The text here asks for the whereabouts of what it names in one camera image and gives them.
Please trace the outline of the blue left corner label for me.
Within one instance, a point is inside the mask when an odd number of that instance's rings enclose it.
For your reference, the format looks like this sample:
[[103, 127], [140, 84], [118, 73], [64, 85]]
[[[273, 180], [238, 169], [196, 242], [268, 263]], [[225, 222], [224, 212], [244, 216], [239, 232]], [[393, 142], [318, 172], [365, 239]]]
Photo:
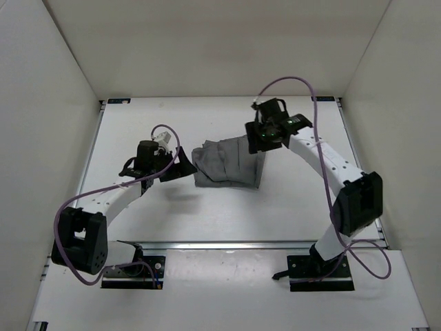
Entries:
[[107, 100], [107, 104], [129, 104], [131, 98], [110, 98]]

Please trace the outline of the blue right corner label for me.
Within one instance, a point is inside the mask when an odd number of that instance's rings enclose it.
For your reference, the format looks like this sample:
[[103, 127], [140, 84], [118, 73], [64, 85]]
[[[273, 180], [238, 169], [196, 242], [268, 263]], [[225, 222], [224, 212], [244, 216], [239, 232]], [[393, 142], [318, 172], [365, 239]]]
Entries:
[[335, 99], [335, 97], [331, 97], [331, 96], [317, 96], [316, 101], [317, 102], [335, 102], [336, 99]]

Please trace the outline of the blue corner label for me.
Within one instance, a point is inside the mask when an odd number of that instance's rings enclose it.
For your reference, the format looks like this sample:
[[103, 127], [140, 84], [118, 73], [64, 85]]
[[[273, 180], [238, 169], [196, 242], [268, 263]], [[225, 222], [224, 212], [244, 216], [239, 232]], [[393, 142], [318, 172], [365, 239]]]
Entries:
[[317, 102], [335, 102], [336, 99], [335, 99], [335, 97], [331, 97], [331, 96], [317, 96], [316, 101]]
[[110, 98], [107, 100], [107, 104], [129, 104], [131, 98]]

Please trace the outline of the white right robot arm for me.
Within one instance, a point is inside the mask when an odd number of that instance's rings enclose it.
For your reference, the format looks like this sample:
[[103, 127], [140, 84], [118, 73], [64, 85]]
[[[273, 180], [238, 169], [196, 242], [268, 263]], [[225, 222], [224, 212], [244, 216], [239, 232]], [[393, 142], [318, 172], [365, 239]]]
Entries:
[[318, 134], [316, 121], [289, 115], [284, 100], [254, 102], [252, 109], [254, 120], [245, 125], [250, 153], [286, 147], [322, 177], [331, 225], [311, 247], [309, 269], [325, 276], [354, 237], [382, 215], [382, 177], [339, 155]]

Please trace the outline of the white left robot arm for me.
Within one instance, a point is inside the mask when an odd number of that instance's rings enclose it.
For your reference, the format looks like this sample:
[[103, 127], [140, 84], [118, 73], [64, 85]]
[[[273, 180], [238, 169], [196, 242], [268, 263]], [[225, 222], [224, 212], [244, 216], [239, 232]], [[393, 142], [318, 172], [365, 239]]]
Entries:
[[182, 147], [173, 154], [164, 139], [140, 141], [136, 156], [127, 160], [119, 173], [122, 184], [99, 193], [86, 206], [61, 211], [57, 234], [74, 269], [91, 275], [102, 270], [108, 256], [108, 226], [129, 204], [141, 198], [155, 179], [167, 182], [196, 172]]

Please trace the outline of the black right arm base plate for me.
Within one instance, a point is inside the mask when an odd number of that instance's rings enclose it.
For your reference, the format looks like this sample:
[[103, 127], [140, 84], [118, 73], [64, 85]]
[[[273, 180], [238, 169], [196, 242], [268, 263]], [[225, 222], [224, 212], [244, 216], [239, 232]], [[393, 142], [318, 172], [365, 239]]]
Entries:
[[275, 281], [287, 277], [291, 292], [351, 292], [355, 290], [345, 255], [320, 264], [310, 255], [287, 256], [287, 269], [272, 276]]

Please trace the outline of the grey pleated skirt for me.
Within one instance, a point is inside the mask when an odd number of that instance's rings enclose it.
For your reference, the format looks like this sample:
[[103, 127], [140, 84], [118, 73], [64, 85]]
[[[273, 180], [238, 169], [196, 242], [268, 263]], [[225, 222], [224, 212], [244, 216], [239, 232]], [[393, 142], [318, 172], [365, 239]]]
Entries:
[[206, 140], [192, 150], [195, 186], [200, 188], [260, 187], [266, 154], [249, 153], [247, 137]]

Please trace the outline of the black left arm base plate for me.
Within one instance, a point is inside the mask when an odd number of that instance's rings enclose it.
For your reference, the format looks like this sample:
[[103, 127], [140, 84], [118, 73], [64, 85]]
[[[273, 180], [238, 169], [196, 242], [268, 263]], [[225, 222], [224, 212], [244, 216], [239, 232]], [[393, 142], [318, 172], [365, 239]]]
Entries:
[[166, 256], [143, 256], [153, 274], [144, 265], [108, 270], [101, 279], [101, 288], [119, 290], [162, 290]]

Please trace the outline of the aluminium table rail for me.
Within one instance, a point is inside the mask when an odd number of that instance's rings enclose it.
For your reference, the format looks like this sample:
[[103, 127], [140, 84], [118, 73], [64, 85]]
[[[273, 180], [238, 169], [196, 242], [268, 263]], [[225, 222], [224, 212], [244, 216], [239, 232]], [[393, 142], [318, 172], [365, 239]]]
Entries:
[[308, 250], [314, 241], [137, 241], [144, 250]]

